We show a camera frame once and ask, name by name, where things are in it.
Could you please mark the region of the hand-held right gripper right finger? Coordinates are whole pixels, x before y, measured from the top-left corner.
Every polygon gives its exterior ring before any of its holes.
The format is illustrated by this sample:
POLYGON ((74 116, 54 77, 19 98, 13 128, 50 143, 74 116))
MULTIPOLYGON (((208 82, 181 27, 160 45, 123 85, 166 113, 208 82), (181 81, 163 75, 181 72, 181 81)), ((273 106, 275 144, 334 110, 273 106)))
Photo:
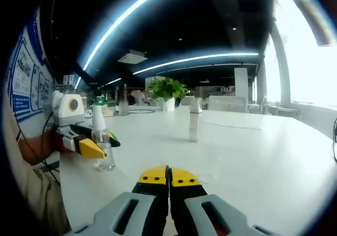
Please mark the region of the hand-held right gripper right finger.
POLYGON ((170 207, 178 235, 275 235, 249 225, 244 213, 207 194, 194 174, 179 168, 170 168, 170 207))

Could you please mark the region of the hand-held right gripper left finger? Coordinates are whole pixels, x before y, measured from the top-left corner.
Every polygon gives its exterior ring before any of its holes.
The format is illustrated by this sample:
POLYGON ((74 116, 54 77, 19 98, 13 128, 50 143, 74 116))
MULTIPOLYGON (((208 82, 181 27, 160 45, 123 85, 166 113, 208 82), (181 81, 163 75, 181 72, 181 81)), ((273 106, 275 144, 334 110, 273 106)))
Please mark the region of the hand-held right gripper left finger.
POLYGON ((144 171, 132 192, 123 192, 71 235, 163 235, 169 212, 169 167, 144 171))

